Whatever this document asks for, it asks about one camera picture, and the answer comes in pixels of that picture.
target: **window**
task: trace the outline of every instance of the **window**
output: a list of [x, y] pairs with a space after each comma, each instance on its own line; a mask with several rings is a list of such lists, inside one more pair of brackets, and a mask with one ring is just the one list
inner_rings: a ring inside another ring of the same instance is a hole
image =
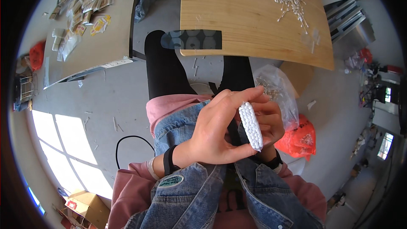
[[42, 214], [43, 216], [45, 216], [45, 215], [46, 215], [46, 212], [45, 212], [45, 210], [42, 208], [41, 204], [39, 203], [37, 197], [34, 195], [33, 191], [31, 190], [31, 187], [28, 186], [27, 181], [25, 180], [24, 177], [23, 177], [23, 180], [24, 180], [25, 186], [27, 187], [28, 193], [30, 194], [30, 196], [31, 196], [31, 198], [32, 198], [31, 200], [33, 201], [34, 205], [37, 206], [37, 208], [38, 208], [38, 210], [41, 212], [41, 214]]
[[392, 99], [391, 94], [392, 94], [392, 89], [386, 88], [386, 98], [385, 98], [385, 101], [388, 102], [388, 103], [390, 103], [390, 100]]
[[382, 144], [380, 145], [380, 150], [377, 153], [377, 156], [380, 157], [383, 160], [386, 160], [387, 154], [389, 154], [390, 146], [392, 145], [393, 142], [393, 135], [386, 133], [384, 135]]

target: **wooden table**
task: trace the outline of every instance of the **wooden table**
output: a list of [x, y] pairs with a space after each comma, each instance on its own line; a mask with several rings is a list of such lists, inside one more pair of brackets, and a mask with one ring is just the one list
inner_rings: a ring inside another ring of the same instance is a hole
[[301, 42], [297, 16], [281, 16], [281, 4], [274, 0], [181, 0], [181, 29], [222, 31], [221, 50], [181, 50], [184, 56], [234, 55], [278, 59], [334, 69], [328, 21], [321, 0], [304, 0], [304, 19], [312, 34], [321, 36], [314, 53]]
[[51, 48], [54, 28], [67, 28], [66, 11], [50, 25], [44, 50], [45, 78], [48, 88], [53, 84], [77, 80], [81, 76], [99, 69], [119, 64], [131, 63], [133, 60], [133, 23], [136, 0], [115, 0], [114, 4], [97, 11], [91, 21], [98, 19], [96, 15], [111, 16], [111, 23], [104, 33], [90, 36], [91, 25], [86, 26], [82, 41], [69, 54], [66, 61], [57, 61], [58, 52]]

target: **jacket sleeve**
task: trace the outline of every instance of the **jacket sleeve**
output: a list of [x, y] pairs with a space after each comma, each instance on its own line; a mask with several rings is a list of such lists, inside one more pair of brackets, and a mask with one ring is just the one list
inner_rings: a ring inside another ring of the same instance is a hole
[[133, 214], [148, 209], [151, 205], [150, 192], [156, 182], [147, 168], [147, 162], [131, 163], [128, 170], [117, 171], [109, 229], [123, 228]]
[[278, 175], [290, 186], [301, 204], [325, 222], [326, 199], [319, 187], [306, 182], [299, 175], [293, 175], [286, 163], [283, 163]]

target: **denim jacket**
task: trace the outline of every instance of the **denim jacket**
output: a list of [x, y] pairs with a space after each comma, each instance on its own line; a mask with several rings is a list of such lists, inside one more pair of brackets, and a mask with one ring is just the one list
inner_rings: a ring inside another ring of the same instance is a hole
[[[155, 127], [155, 155], [192, 137], [201, 109], [210, 101], [172, 113]], [[247, 143], [242, 126], [242, 142]], [[325, 228], [304, 208], [289, 186], [269, 167], [246, 158], [234, 163], [258, 228]], [[190, 166], [173, 172], [151, 190], [151, 206], [130, 217], [125, 228], [212, 228], [226, 165]]]

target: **black leggings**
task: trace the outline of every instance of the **black leggings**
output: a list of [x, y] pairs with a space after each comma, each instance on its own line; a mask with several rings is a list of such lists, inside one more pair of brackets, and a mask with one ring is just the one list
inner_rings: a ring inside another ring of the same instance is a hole
[[[150, 99], [173, 94], [196, 94], [189, 85], [184, 67], [175, 50], [161, 46], [164, 31], [149, 33], [145, 40], [147, 79]], [[249, 58], [223, 56], [223, 77], [218, 91], [242, 91], [254, 87]]]

